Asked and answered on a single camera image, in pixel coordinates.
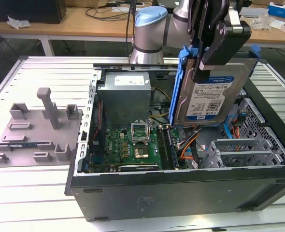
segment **green circuit board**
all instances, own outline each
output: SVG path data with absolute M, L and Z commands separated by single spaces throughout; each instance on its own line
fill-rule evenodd
M 136 137 L 144 137 L 144 132 L 135 134 Z M 135 158 L 135 147 L 146 146 L 148 148 L 147 158 Z M 105 164 L 156 164 L 160 165 L 160 158 L 157 149 L 157 138 L 151 136 L 151 141 L 148 145 L 139 144 L 133 145 L 130 128 L 126 129 L 108 129 L 105 140 L 106 154 L 104 157 Z
M 147 136 L 144 128 L 135 129 L 135 137 Z M 178 130 L 171 130 L 171 138 L 176 145 L 179 142 Z M 101 164 L 92 165 L 92 172 L 111 172 L 121 165 L 158 165 L 160 170 L 161 158 L 157 142 L 156 128 L 150 129 L 148 144 L 132 142 L 131 128 L 107 129 L 105 133 L 105 151 Z

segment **blue box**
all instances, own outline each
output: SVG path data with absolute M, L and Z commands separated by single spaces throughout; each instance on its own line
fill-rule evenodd
M 268 8 L 269 8 L 268 11 L 269 15 L 285 18 L 285 5 L 271 2 Z

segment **computer tower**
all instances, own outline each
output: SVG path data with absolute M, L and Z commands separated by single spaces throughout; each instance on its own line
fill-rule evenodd
M 17 20 L 59 24 L 66 13 L 65 0 L 0 0 L 0 22 Z

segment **wooden table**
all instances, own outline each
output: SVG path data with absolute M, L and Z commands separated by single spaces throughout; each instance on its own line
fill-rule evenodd
M 110 8 L 99 9 L 99 12 Z M 96 17 L 120 15 L 121 12 L 105 12 Z M 60 24 L 31 23 L 30 28 L 14 29 L 5 22 L 0 22 L 0 34 L 3 38 L 41 40 L 46 56 L 53 56 L 51 40 L 110 41 L 125 42 L 126 16 L 120 21 L 100 21 L 85 14 L 82 7 L 68 7 Z M 131 41 L 133 23 L 129 22 L 128 42 Z
M 97 17 L 119 15 L 120 12 L 105 12 Z M 85 14 L 81 7 L 67 9 L 66 16 L 60 24 L 32 23 L 32 27 L 16 30 L 7 23 L 0 23 L 0 34 L 4 38 L 38 39 L 41 40 L 46 56 L 53 56 L 51 40 L 78 40 L 78 41 L 111 41 L 125 42 L 126 20 L 100 21 Z M 131 40 L 132 23 L 129 24 L 128 42 Z M 245 46 L 258 44 L 261 47 L 285 48 L 285 33 L 279 29 L 253 30 L 252 36 Z

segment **cpu socket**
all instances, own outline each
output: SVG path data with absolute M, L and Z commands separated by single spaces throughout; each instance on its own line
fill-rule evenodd
M 134 146 L 134 157 L 135 157 L 135 159 L 147 159 L 147 158 L 149 158 L 149 146 L 147 146 L 147 145 L 136 145 L 136 146 Z

